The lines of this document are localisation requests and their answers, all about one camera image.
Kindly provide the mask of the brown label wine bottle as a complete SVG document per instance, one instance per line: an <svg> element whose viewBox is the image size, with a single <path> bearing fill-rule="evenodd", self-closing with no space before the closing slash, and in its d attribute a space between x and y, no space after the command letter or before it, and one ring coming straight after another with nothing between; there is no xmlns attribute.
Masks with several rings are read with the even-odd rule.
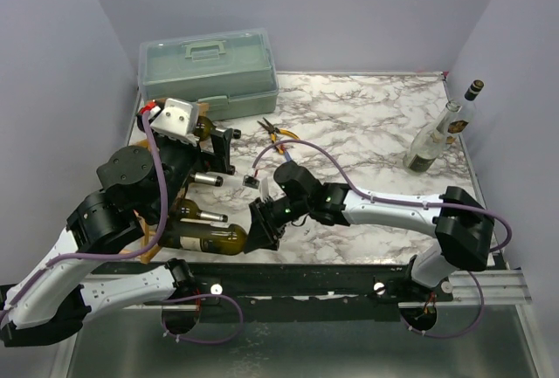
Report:
<svg viewBox="0 0 559 378"><path fill-rule="evenodd" d="M240 139L242 132L235 128L221 128L216 126L208 117L199 116L193 135L200 141L210 139L211 136L223 136L225 138Z"/></svg>

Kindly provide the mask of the clear glass bottle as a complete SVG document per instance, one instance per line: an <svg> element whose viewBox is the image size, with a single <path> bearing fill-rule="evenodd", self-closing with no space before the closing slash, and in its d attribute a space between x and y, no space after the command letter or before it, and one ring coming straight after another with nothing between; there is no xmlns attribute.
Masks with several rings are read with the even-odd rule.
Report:
<svg viewBox="0 0 559 378"><path fill-rule="evenodd" d="M414 173L424 173L442 154L448 127L456 119L461 105L455 101L446 103L438 118L423 127L406 152L403 164Z"/></svg>

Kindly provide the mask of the small dark cap bottle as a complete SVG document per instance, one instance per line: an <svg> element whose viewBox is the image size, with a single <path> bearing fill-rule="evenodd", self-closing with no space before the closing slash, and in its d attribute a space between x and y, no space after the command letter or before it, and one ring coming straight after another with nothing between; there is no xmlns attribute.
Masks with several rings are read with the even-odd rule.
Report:
<svg viewBox="0 0 559 378"><path fill-rule="evenodd" d="M475 100L484 86L485 84L482 80L474 80L467 88L464 98L458 101L460 109L448 127L445 143L446 149L448 149L458 139L459 134L462 133L466 126L473 120L473 117L476 114Z"/></svg>

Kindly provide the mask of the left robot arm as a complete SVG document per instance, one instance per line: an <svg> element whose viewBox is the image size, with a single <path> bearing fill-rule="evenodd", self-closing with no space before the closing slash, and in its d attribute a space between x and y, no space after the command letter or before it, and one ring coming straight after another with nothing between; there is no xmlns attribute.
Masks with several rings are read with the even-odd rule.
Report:
<svg viewBox="0 0 559 378"><path fill-rule="evenodd" d="M212 151L153 134L154 157L144 147L119 149L98 167L102 188L88 195L67 218L56 244L28 277L1 288L1 340L6 347L50 346L75 335L85 323L106 313L146 303L187 302L197 290L187 263L172 258L138 276L85 283L108 261L141 238L139 222L162 230L168 211L191 175L232 175L230 144L237 129L208 133Z"/></svg>

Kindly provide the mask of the dark green wine bottle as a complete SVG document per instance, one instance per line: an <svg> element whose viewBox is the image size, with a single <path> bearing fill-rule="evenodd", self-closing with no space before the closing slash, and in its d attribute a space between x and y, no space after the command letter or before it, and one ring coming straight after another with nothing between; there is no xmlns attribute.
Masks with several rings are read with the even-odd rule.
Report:
<svg viewBox="0 0 559 378"><path fill-rule="evenodd" d="M221 187L224 183L224 178L221 175L196 172L190 175L189 183L199 183L213 187Z"/></svg>

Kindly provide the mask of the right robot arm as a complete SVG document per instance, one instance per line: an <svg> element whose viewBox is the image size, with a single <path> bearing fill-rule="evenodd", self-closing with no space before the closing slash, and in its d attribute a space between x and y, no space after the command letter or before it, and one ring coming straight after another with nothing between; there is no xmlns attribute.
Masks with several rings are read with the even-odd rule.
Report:
<svg viewBox="0 0 559 378"><path fill-rule="evenodd" d="M426 196L379 194L347 183L320 182L295 162L281 164L273 180L284 195L250 203L245 253L278 250L286 225L309 216L327 226L380 225L433 238L434 244L410 261L401 282L404 295L414 301L456 271L487 268L494 220L462 188L449 186L442 194Z"/></svg>

